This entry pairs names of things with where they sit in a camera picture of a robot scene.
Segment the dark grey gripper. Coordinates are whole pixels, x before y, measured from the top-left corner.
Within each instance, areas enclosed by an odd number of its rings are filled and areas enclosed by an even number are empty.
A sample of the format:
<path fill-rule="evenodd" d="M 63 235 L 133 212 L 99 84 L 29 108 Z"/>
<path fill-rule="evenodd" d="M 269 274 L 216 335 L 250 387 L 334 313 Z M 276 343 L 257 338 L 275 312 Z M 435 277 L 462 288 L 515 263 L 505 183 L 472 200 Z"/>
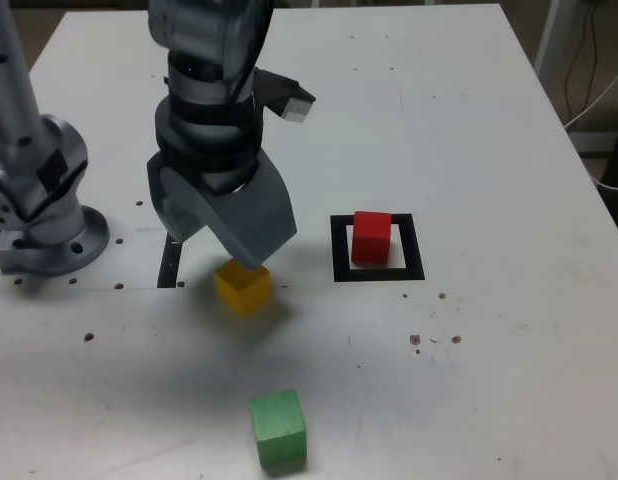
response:
<path fill-rule="evenodd" d="M 297 227 L 280 173 L 264 151 L 256 159 L 258 166 L 249 180 L 249 173 L 204 172 L 155 153 L 147 163 L 149 190 L 168 234 L 185 242 L 208 227 L 243 267 L 259 268 Z"/>

